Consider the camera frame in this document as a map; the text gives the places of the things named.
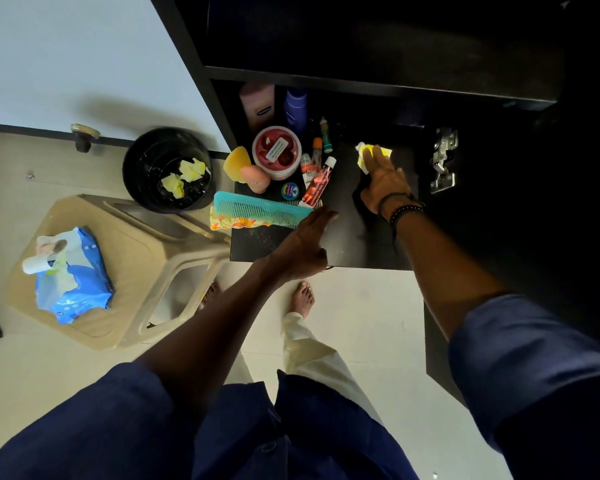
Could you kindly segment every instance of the tiled floor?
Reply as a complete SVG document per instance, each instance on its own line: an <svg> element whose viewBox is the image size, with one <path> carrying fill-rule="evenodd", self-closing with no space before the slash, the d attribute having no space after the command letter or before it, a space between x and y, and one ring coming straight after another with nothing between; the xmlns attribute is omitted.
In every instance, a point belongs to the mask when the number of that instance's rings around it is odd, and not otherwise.
<svg viewBox="0 0 600 480"><path fill-rule="evenodd" d="M8 273L56 199L77 193L128 197L120 174L124 152L100 146L83 155L69 142L0 134L0 446L150 346L91 351L19 315L5 297ZM30 171L35 180L26 179ZM231 285L247 267L227 265L220 284ZM310 282L316 295L311 329L339 350L421 479L434 472L440 480L511 478L466 409L425 373L422 296L413 273L335 268ZM273 295L243 346L252 377L264 380L272 397L282 363L280 317L294 286Z"/></svg>

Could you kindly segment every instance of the pant leg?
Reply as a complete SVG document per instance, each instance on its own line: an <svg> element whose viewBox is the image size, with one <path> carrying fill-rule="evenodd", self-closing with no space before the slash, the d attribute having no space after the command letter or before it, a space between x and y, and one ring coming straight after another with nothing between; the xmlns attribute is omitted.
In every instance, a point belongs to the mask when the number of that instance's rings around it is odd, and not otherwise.
<svg viewBox="0 0 600 480"><path fill-rule="evenodd" d="M238 352L224 384L249 384L252 382L253 379L251 378L247 363L244 361L244 356L242 352Z"/></svg>
<svg viewBox="0 0 600 480"><path fill-rule="evenodd" d="M382 424L367 395L353 379L340 354L319 342L306 327L302 315L289 312L282 318L285 372L325 384L364 409Z"/></svg>

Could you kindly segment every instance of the metal hinge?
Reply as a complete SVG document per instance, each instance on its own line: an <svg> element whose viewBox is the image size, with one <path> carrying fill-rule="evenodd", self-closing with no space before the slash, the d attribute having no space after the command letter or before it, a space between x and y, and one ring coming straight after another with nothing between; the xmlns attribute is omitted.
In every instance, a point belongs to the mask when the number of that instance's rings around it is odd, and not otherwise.
<svg viewBox="0 0 600 480"><path fill-rule="evenodd" d="M431 193L442 192L450 189L456 184L456 174L445 167L448 160L447 152L455 150L458 147L458 131L451 128L438 128L436 130L436 142L433 145L435 150L431 165L438 172L438 176L431 183Z"/></svg>

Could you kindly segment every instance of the teal plastic comb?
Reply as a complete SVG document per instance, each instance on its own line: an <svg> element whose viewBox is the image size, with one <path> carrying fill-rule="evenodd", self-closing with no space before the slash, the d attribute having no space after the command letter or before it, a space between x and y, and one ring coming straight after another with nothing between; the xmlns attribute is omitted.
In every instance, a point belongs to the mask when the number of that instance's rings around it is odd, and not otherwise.
<svg viewBox="0 0 600 480"><path fill-rule="evenodd" d="M298 224L311 214L312 210L229 192L216 192L214 196L214 211L217 215L266 221L276 226L291 227L291 229L298 227Z"/></svg>

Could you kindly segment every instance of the bare foot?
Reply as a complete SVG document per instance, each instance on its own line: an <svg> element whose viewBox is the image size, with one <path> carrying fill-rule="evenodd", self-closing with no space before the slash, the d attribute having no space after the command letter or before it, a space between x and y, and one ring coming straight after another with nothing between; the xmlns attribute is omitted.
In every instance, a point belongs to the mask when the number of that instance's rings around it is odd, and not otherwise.
<svg viewBox="0 0 600 480"><path fill-rule="evenodd" d="M313 297L313 291L311 290L311 286L306 281L298 283L298 288L294 291L293 295L291 295L291 303L289 304L290 312L298 312L302 315L302 318L306 320L309 311L311 311L311 307L315 303L315 298Z"/></svg>
<svg viewBox="0 0 600 480"><path fill-rule="evenodd" d="M202 306L208 305L209 303L211 303L213 300L215 300L221 294L222 294L222 289L220 288L220 285L218 284L218 282L214 280L214 282L211 283L211 286L209 286L209 289L207 290L204 297L202 298L200 305L202 305Z"/></svg>

